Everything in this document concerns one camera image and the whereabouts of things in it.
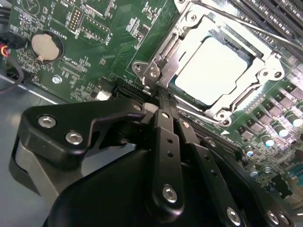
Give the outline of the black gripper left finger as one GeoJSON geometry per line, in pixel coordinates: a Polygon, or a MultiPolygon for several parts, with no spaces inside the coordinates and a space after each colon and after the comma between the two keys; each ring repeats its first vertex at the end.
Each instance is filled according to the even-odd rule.
{"type": "Polygon", "coordinates": [[[151,203],[146,208],[171,223],[185,206],[179,138],[169,96],[158,93],[156,100],[150,111],[130,98],[32,107],[22,114],[20,142],[59,170],[80,167],[98,136],[104,147],[133,143],[134,151],[151,152],[151,203]]]}

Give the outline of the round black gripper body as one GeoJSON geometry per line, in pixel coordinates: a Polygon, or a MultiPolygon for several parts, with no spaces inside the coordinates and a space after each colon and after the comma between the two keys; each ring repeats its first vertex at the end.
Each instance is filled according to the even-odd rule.
{"type": "MultiPolygon", "coordinates": [[[[54,202],[46,227],[162,227],[150,213],[153,155],[134,151],[68,186],[54,202]]],[[[171,227],[223,227],[199,171],[185,163],[182,171],[185,206],[171,227]]]]}

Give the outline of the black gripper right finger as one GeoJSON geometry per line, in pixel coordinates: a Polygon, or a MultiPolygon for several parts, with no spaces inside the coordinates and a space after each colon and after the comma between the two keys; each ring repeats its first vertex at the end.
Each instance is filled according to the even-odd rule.
{"type": "Polygon", "coordinates": [[[224,227],[292,227],[291,216],[212,137],[199,139],[192,125],[178,114],[178,101],[169,95],[170,111],[178,127],[181,160],[189,160],[192,174],[207,191],[210,212],[224,227]]]}

